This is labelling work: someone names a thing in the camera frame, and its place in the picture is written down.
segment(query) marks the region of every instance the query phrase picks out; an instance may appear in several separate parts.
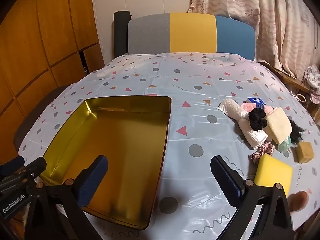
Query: grey yellow blue backrest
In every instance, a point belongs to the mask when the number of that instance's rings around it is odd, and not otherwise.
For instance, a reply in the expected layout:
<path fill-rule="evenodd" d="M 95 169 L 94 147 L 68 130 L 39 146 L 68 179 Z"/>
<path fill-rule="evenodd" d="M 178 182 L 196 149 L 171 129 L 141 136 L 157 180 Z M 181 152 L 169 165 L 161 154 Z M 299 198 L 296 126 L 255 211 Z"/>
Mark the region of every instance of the grey yellow blue backrest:
<path fill-rule="evenodd" d="M 231 18 L 196 13 L 164 13 L 129 22 L 129 54 L 225 52 L 254 60 L 254 29 Z"/>

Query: yellow sponge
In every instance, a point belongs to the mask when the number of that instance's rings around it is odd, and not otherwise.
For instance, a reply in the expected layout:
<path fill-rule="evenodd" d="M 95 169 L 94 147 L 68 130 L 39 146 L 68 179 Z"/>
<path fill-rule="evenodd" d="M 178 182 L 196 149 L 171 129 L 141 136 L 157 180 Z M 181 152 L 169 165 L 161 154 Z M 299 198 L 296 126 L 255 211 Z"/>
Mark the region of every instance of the yellow sponge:
<path fill-rule="evenodd" d="M 296 148 L 296 154 L 298 163 L 307 163 L 315 156 L 310 142 L 299 142 Z"/>
<path fill-rule="evenodd" d="M 264 154 L 259 159 L 259 165 L 255 184 L 265 187 L 273 187 L 274 184 L 280 183 L 284 189 L 285 195 L 288 196 L 292 177 L 292 167 L 283 163 L 269 154 Z"/>

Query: pink scrunchie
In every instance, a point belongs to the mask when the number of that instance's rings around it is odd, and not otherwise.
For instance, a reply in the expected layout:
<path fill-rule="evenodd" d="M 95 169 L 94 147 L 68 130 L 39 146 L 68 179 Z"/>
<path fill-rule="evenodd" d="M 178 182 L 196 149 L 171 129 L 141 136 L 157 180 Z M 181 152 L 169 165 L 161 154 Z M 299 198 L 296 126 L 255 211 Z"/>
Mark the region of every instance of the pink scrunchie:
<path fill-rule="evenodd" d="M 258 149 L 257 152 L 253 153 L 251 155 L 251 159 L 253 161 L 253 163 L 257 163 L 260 159 L 260 157 L 266 153 L 269 155 L 273 154 L 273 150 L 275 149 L 274 145 L 271 144 L 271 142 L 265 142 L 264 144 L 262 144 Z"/>

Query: hair scrunchie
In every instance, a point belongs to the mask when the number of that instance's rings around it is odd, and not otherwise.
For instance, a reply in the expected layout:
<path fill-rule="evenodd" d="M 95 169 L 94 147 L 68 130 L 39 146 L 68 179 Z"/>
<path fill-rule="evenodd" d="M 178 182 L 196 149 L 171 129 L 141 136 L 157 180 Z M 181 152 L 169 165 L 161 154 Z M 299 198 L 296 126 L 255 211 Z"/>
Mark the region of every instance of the hair scrunchie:
<path fill-rule="evenodd" d="M 249 113 L 250 126 L 252 130 L 262 130 L 267 126 L 267 120 L 263 119 L 266 116 L 262 108 L 255 108 Z"/>

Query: table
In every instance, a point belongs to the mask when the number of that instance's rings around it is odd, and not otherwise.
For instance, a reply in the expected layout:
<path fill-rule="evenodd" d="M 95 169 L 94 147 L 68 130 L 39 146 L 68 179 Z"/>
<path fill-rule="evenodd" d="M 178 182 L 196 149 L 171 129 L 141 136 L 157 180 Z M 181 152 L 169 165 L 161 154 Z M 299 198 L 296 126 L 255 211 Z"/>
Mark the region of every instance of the table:
<path fill-rule="evenodd" d="M 121 95 L 157 95 L 172 98 L 165 160 L 158 202 L 144 231 L 123 228 L 88 215 L 104 239 L 216 239 L 235 212 L 228 205 L 210 170 L 210 160 L 221 155 L 244 178 L 254 178 L 256 166 L 237 123 L 217 110 L 223 99 L 241 104 L 259 97 L 282 107 L 289 118 L 306 129 L 315 158 L 294 161 L 294 148 L 273 156 L 293 167 L 290 193 L 309 193 L 305 209 L 292 213 L 297 229 L 320 205 L 320 132 L 311 116 L 279 79 L 262 65 L 225 53 L 164 53 L 124 55 L 68 87 L 48 105 L 23 140 L 19 154 L 26 165 L 43 156 L 52 138 L 84 99 Z M 243 239 L 250 236 L 257 207 Z"/>

